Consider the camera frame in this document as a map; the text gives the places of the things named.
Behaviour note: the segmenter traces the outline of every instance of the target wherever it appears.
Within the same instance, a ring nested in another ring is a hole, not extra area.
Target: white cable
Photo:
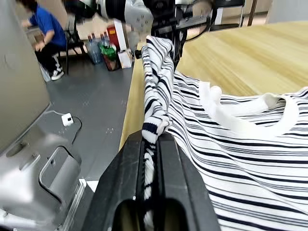
[[[60,115],[60,116],[64,116],[65,114],[63,114],[63,113],[60,113],[60,112],[56,112],[56,111],[54,111],[54,110],[52,110],[52,111],[47,111],[47,112],[44,112],[44,114],[46,115],[46,114],[49,114],[49,113],[56,113],[57,115]]]

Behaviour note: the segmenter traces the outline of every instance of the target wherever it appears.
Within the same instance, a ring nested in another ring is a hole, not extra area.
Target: clutter on floor
[[[104,62],[108,71],[131,68],[134,54],[130,49],[120,49],[116,26],[108,26],[107,31],[100,35],[100,38],[96,38],[94,33],[88,35],[86,48],[92,63]]]

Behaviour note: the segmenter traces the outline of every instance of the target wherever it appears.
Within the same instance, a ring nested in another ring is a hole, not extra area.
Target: gray floor
[[[82,120],[74,148],[82,157],[81,177],[86,180],[98,180],[117,154],[131,75],[132,68],[108,72],[104,64],[93,66],[86,58],[73,57],[69,76],[47,84],[50,110],[70,112]],[[64,127],[61,116],[50,113],[39,125],[71,141],[79,122]]]

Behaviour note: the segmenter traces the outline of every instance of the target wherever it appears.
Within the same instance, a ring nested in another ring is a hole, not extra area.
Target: wooden table
[[[308,86],[308,22],[211,32],[184,45],[183,74],[218,85],[223,93],[248,96],[287,93]],[[134,65],[120,148],[142,128],[144,76]]]

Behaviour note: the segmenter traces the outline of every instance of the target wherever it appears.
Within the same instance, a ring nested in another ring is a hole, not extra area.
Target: cable
[[[60,116],[64,116],[65,114],[63,114],[63,113],[60,113],[60,112],[56,112],[56,111],[54,111],[54,110],[52,110],[52,111],[47,111],[47,112],[44,112],[44,114],[46,115],[46,114],[49,114],[49,113],[55,113],[55,114],[57,114],[57,115],[60,115]]]
[[[81,119],[79,119],[77,116],[72,116],[72,118],[75,118],[75,119],[79,120],[79,122],[80,122],[80,127],[76,131],[75,136],[74,136],[73,141],[72,141],[72,145],[73,145],[75,140],[76,140],[76,138],[77,138],[77,135],[79,134],[79,132],[80,132],[80,130],[82,128],[82,122],[81,122]]]
[[[47,112],[45,112],[44,114],[46,115],[46,114],[49,114],[49,113],[55,113],[55,114],[60,115],[60,116],[64,116],[64,115],[65,115],[65,114],[63,114],[63,113],[56,112],[56,111],[54,111],[54,110],[47,111]],[[76,138],[77,138],[77,136],[78,136],[78,134],[80,133],[80,130],[82,129],[82,125],[83,125],[83,124],[82,124],[81,119],[79,119],[77,116],[72,116],[72,118],[75,118],[75,119],[77,119],[77,120],[80,122],[80,126],[79,126],[78,130],[76,131],[75,136],[74,136],[73,141],[72,141],[72,145],[73,145],[74,142],[75,142],[75,140],[76,140]]]

